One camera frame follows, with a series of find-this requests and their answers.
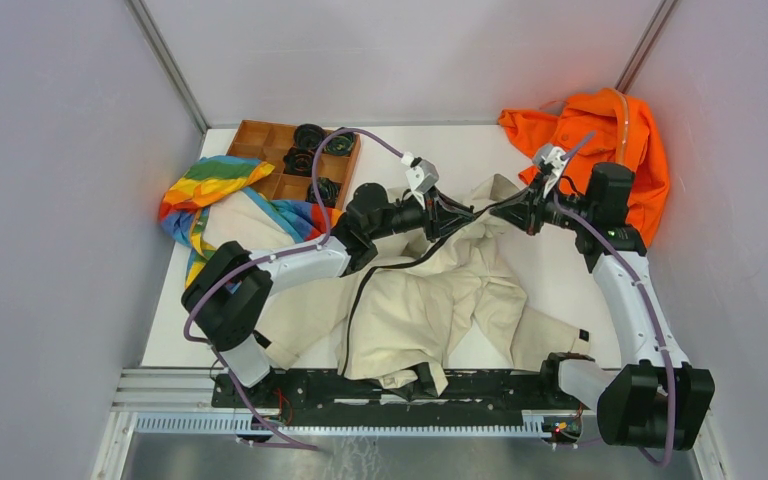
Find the beige zip jacket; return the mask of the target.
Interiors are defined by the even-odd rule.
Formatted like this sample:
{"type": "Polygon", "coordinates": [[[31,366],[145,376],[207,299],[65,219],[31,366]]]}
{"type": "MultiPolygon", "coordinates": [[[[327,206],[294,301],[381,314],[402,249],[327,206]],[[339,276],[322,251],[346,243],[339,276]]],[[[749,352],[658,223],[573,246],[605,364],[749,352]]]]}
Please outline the beige zip jacket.
{"type": "Polygon", "coordinates": [[[244,386],[272,367],[290,367],[315,342],[344,324],[337,353],[340,373],[396,390],[428,383],[440,395],[445,362],[478,328],[505,365],[536,371],[552,353],[585,354],[588,334],[531,308],[517,277],[499,256],[502,222],[484,217],[433,250],[402,236],[426,260],[374,262],[358,274],[320,279],[275,292],[256,320],[263,342],[247,339],[223,359],[244,386]]]}

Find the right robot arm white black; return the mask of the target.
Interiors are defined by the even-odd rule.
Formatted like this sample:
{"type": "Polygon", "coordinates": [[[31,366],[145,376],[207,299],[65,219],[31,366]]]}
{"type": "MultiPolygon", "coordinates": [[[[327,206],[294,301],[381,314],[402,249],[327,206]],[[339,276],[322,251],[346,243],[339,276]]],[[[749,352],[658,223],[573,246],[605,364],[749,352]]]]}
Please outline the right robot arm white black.
{"type": "Polygon", "coordinates": [[[546,224],[575,232],[576,249],[617,335],[617,371],[584,354],[550,354],[537,382],[540,400],[562,408],[577,399],[595,413],[608,445],[686,451],[703,425],[715,382],[709,370],[692,366],[659,305],[641,234],[626,220],[634,179],[624,166],[598,163],[584,194],[563,194],[542,170],[490,212],[529,235],[546,224]]]}

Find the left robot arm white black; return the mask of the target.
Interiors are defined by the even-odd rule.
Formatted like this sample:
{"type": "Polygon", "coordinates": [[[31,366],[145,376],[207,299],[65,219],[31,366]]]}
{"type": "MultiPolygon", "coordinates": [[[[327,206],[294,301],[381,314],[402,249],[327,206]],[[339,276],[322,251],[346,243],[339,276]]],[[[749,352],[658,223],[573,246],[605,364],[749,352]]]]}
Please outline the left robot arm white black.
{"type": "Polygon", "coordinates": [[[377,183],[361,185],[329,234],[281,249],[219,247],[185,289],[181,303],[218,354],[236,392],[253,407],[267,404],[275,384],[256,329],[268,299],[321,279],[345,277],[372,262],[377,239],[420,229],[429,241],[450,236],[478,214],[435,187],[416,198],[389,200],[377,183]]]}

